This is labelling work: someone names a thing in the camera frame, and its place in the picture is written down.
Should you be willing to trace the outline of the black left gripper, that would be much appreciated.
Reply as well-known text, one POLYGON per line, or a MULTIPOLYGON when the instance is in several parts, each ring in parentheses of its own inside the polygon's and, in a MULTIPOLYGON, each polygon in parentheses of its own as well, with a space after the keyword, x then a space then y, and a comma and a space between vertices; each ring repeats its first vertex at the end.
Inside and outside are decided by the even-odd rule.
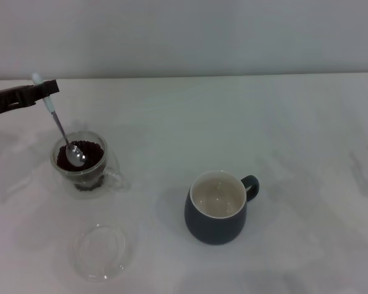
POLYGON ((17 86, 0 90, 0 114, 24 106, 32 106, 36 101, 58 93, 56 80, 45 81, 40 85, 17 86))

